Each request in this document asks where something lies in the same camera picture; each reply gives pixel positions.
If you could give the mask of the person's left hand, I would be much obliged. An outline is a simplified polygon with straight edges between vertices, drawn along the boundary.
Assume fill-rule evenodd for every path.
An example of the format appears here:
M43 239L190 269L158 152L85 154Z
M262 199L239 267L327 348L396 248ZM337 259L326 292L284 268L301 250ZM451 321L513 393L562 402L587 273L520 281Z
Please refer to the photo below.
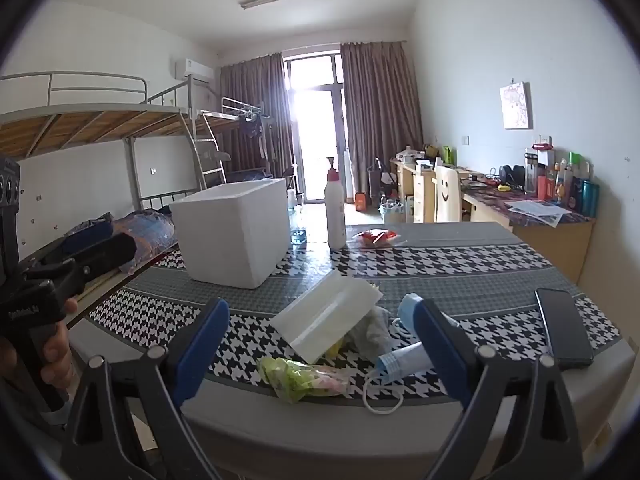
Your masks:
M68 389L74 379L72 356L70 355L70 343L68 342L68 329L61 321L56 324L56 332L43 346L46 365L40 375L42 380L55 388ZM13 378L17 367L17 354L12 344L1 339L1 376Z

